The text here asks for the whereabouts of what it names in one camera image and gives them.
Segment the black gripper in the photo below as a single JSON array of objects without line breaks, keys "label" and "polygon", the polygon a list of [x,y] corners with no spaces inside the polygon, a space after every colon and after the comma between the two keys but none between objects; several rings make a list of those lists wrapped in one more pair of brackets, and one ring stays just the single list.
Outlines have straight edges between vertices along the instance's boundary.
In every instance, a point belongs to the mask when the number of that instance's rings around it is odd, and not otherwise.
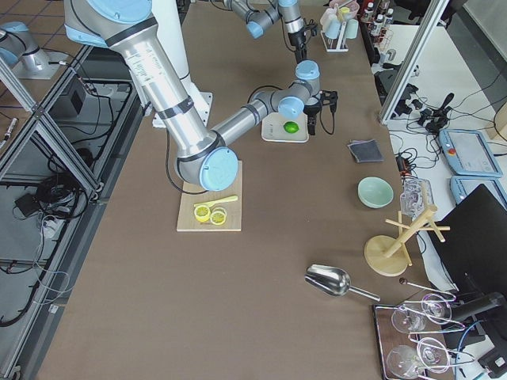
[{"label": "black gripper", "polygon": [[306,47],[306,36],[303,30],[297,32],[289,32],[288,39],[290,45],[294,47],[296,51],[299,51],[299,62],[307,59],[307,47]]},{"label": "black gripper", "polygon": [[303,112],[307,115],[307,131],[309,135],[315,135],[316,115],[321,111],[321,93],[317,93],[308,99],[303,109]]}]

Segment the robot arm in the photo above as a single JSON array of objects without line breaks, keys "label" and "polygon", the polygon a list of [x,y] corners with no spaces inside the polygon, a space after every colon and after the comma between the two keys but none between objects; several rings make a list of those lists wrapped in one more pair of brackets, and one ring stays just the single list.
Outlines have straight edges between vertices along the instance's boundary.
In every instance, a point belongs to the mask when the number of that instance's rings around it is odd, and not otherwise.
[{"label": "robot arm", "polygon": [[254,39],[260,38],[278,21],[282,21],[290,45],[294,47],[296,62],[301,63],[307,59],[306,31],[314,24],[308,25],[305,22],[298,1],[271,1],[263,10],[251,8],[247,1],[225,0],[223,4],[244,20],[246,29]]},{"label": "robot arm", "polygon": [[306,58],[306,25],[297,1],[277,1],[268,9],[250,9],[244,1],[224,5],[246,22],[258,38],[282,20],[298,55],[295,80],[283,90],[256,93],[233,116],[207,129],[194,101],[181,22],[174,1],[66,1],[65,27],[70,40],[120,54],[140,91],[178,146],[178,176],[207,191],[228,188],[236,178],[238,159],[229,144],[278,112],[296,118],[320,93],[318,64]]}]

